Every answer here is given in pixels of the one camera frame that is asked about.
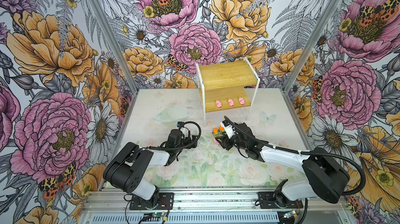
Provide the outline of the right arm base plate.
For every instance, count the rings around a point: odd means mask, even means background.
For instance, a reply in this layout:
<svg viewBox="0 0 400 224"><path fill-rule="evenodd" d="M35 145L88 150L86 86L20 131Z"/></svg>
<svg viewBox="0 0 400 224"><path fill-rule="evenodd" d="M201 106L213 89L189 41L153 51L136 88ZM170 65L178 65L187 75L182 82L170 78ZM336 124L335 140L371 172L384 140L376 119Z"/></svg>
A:
<svg viewBox="0 0 400 224"><path fill-rule="evenodd" d="M259 206L261 209L301 209L303 203L301 200L290 201L283 194L275 194L272 191L264 191L257 193L257 200L255 206Z"/></svg>

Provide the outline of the aluminium corner post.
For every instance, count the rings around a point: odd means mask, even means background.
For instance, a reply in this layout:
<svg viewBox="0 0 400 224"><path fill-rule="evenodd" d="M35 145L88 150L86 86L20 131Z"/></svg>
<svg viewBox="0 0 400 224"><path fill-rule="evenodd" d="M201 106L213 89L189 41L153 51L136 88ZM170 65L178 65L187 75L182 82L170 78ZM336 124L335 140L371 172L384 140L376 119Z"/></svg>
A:
<svg viewBox="0 0 400 224"><path fill-rule="evenodd" d="M131 71L128 67L128 64L123 56L123 52L119 46L119 43L115 37L115 34L113 33L113 29L111 28L111 25L108 21L107 15L105 11L103 10L102 2L100 0L87 0L88 3L91 6L91 9L93 10L94 15L97 18L97 21L99 25L102 28L102 31L107 39L108 44L110 45L110 48L115 55L115 58L118 62L118 64L121 67L121 70L126 78L126 81L133 93L134 96L138 94L138 87L135 83L135 80L131 74Z"/></svg>
<svg viewBox="0 0 400 224"><path fill-rule="evenodd" d="M327 24L327 21L331 18L333 13L335 12L338 4L342 0L328 0L327 7L321 11L321 16L316 23L316 26L313 28L311 35L302 50L302 53L295 64L291 74L289 75L288 79L286 80L283 92L287 93L292 86L292 84L296 81L300 71L302 70L303 66L305 65L306 61L308 60L315 43L317 42L320 34L324 31L324 26Z"/></svg>

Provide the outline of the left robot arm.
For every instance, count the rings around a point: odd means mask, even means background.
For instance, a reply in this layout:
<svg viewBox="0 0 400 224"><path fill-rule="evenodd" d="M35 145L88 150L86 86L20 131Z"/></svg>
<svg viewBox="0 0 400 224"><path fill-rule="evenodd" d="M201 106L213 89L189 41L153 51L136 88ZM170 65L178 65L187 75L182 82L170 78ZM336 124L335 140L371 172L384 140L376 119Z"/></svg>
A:
<svg viewBox="0 0 400 224"><path fill-rule="evenodd" d="M178 122L177 128L171 130L167 141L159 147L140 147L129 142L106 166L103 179L113 187L131 195L130 204L136 208L170 209L167 199L160 195L159 187L145 179L149 167L167 167L178 161L183 150L197 147L201 137L200 125L193 121Z"/></svg>

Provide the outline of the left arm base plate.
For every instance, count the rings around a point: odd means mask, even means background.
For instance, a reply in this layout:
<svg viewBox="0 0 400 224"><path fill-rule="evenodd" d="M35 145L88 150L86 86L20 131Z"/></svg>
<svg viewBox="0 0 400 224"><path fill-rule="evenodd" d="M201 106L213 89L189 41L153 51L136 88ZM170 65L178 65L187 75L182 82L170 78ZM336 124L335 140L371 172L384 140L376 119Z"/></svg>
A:
<svg viewBox="0 0 400 224"><path fill-rule="evenodd" d="M172 210L174 205L174 193L157 193L149 200L136 195L130 201L130 210Z"/></svg>

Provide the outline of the green orange mixer truck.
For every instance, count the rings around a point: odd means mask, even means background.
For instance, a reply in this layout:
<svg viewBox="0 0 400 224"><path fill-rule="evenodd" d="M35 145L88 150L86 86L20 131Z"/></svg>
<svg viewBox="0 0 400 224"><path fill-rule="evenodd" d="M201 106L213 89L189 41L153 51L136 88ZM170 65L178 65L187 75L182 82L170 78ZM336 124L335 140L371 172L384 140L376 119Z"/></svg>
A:
<svg viewBox="0 0 400 224"><path fill-rule="evenodd" d="M223 126L219 126L218 128L219 128L219 131L220 131L221 133L225 132L225 129L224 129Z"/></svg>
<svg viewBox="0 0 400 224"><path fill-rule="evenodd" d="M218 138L218 137L221 136L221 132L220 132L220 130L219 130L218 128L214 128L214 129L212 130L212 133L213 133L213 136L214 136L215 138Z"/></svg>

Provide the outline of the right aluminium corner post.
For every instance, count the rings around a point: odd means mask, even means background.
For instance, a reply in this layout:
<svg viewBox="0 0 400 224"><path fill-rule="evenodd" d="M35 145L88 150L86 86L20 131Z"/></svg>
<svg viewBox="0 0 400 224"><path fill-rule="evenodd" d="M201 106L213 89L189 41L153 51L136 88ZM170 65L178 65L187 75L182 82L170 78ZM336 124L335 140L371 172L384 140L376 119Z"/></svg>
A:
<svg viewBox="0 0 400 224"><path fill-rule="evenodd" d="M313 28L311 35L302 50L302 53L295 64L291 74L289 75L288 79L286 80L283 92L287 93L292 86L292 84L296 81L300 71L302 70L303 66L305 65L306 61L308 60L315 43L317 42L320 34L324 31L324 26L327 24L327 21L331 18L333 13L335 12L338 4L342 0L328 0L327 7L321 11L321 16L316 23L316 26Z"/></svg>

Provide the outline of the left aluminium corner post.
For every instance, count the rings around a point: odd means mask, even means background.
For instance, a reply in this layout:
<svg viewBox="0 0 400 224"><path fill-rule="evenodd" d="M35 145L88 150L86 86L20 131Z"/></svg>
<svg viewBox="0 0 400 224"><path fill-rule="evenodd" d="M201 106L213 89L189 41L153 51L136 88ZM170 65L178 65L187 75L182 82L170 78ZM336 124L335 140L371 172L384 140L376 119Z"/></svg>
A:
<svg viewBox="0 0 400 224"><path fill-rule="evenodd" d="M115 55L115 58L118 62L118 64L121 67L121 70L126 78L126 81L133 93L134 96L138 94L138 87L135 83L135 80L131 74L131 71L128 67L128 64L123 56L123 52L119 46L119 43L115 37L115 34L113 33L113 29L111 28L111 25L108 21L107 15L105 11L103 10L102 2L100 0L87 0L88 3L91 6L91 9L93 10L94 15L97 18L97 21L99 25L102 28L102 31L107 39L108 44L110 45L110 48Z"/></svg>

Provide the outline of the aluminium front rail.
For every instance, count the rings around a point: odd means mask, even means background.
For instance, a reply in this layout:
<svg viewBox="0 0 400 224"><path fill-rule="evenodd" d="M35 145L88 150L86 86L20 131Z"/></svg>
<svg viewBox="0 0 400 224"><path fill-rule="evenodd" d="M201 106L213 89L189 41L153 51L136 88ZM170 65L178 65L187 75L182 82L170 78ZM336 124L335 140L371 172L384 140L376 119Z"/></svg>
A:
<svg viewBox="0 0 400 224"><path fill-rule="evenodd" d="M255 205L259 192L274 188L175 188L160 189L159 194L174 194L173 212L235 212L261 211ZM86 213L123 213L128 206L124 192L105 189L92 193L83 209Z"/></svg>

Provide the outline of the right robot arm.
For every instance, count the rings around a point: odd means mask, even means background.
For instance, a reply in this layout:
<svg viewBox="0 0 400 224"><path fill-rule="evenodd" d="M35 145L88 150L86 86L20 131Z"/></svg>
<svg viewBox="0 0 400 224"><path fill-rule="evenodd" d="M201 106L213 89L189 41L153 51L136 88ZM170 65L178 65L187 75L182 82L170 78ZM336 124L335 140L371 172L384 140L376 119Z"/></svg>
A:
<svg viewBox="0 0 400 224"><path fill-rule="evenodd" d="M320 148L310 155L301 151L290 152L287 148L256 141L250 127L245 123L220 123L213 130L214 138L225 150L236 148L250 158L262 163L275 163L305 174L305 180L290 184L283 179L268 201L285 208L291 202L305 198L320 198L335 204L339 201L350 180L349 174L329 153Z"/></svg>

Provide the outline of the two-tier bamboo white shelf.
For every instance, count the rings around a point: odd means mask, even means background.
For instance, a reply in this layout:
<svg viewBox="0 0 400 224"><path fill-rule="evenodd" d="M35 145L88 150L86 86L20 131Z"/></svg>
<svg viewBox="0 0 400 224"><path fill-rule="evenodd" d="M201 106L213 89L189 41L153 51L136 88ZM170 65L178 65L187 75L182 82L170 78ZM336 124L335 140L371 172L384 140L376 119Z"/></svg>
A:
<svg viewBox="0 0 400 224"><path fill-rule="evenodd" d="M242 61L196 65L197 87L201 99L203 122L206 123L206 114L217 111L244 109L244 118L248 118L259 88L260 78L248 58ZM238 98L243 97L245 104L241 105ZM234 100L235 105L229 106L228 99ZM222 102L222 108L215 104Z"/></svg>

